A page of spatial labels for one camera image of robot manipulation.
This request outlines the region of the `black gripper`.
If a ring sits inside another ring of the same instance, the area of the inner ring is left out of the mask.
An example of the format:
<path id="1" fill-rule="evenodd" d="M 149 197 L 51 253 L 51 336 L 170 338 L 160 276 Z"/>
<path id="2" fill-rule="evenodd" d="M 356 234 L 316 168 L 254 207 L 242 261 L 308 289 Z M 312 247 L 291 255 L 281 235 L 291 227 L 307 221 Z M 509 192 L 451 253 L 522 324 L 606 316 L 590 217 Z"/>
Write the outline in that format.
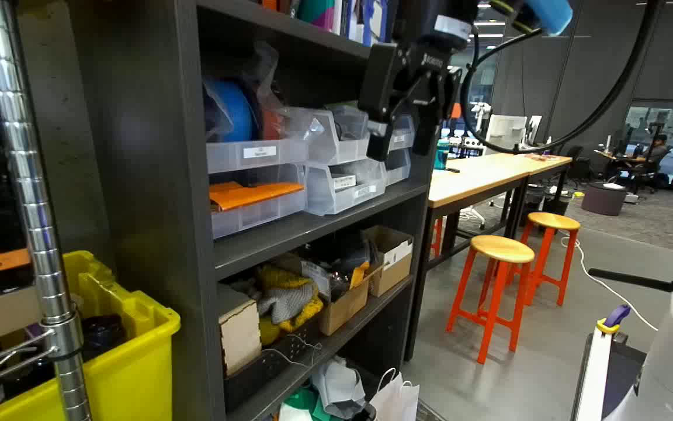
<path id="1" fill-rule="evenodd" d="M 448 60 L 471 41 L 472 23 L 471 14 L 410 11 L 396 20 L 392 45 L 370 48 L 357 107 L 370 116 L 372 159 L 388 159 L 404 122 L 417 128 L 413 151 L 433 150 L 448 107 Z"/>

